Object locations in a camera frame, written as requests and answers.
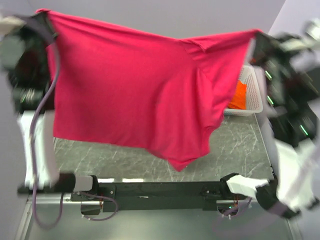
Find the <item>magenta t shirt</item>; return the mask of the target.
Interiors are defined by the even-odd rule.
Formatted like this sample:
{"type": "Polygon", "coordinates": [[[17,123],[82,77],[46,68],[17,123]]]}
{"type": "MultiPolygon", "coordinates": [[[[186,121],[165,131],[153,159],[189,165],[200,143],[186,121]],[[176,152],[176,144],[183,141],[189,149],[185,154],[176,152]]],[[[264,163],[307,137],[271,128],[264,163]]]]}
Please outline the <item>magenta t shirt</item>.
{"type": "Polygon", "coordinates": [[[60,55],[55,137],[142,148],[177,171],[210,152],[256,29],[177,39],[46,14],[60,55]]]}

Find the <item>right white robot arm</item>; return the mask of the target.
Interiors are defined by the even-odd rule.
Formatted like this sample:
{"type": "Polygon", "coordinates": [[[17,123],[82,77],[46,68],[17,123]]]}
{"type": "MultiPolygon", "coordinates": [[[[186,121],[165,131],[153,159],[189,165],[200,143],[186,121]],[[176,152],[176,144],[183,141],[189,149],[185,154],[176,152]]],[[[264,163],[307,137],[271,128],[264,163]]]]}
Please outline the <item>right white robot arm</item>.
{"type": "Polygon", "coordinates": [[[282,109],[269,117],[278,153],[278,177],[255,179],[231,173],[220,180],[222,198],[246,196],[285,219],[320,203],[312,190],[313,170],[320,159],[320,118],[309,105],[320,98],[320,68],[296,71],[291,65],[292,57],[319,47],[316,29],[307,30],[305,36],[257,34],[250,63],[264,70],[268,103],[282,109]]]}

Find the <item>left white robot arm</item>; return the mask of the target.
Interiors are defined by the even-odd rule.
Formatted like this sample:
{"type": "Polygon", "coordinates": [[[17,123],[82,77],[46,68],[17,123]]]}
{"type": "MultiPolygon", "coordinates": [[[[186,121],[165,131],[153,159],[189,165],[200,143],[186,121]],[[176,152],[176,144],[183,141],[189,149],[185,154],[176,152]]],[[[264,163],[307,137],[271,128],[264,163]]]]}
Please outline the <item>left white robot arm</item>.
{"type": "Polygon", "coordinates": [[[57,33],[45,13],[0,18],[0,69],[6,73],[22,135],[26,174],[20,194],[76,193],[88,201],[100,195],[93,175],[60,172],[53,146],[55,87],[61,60],[57,33]]]}

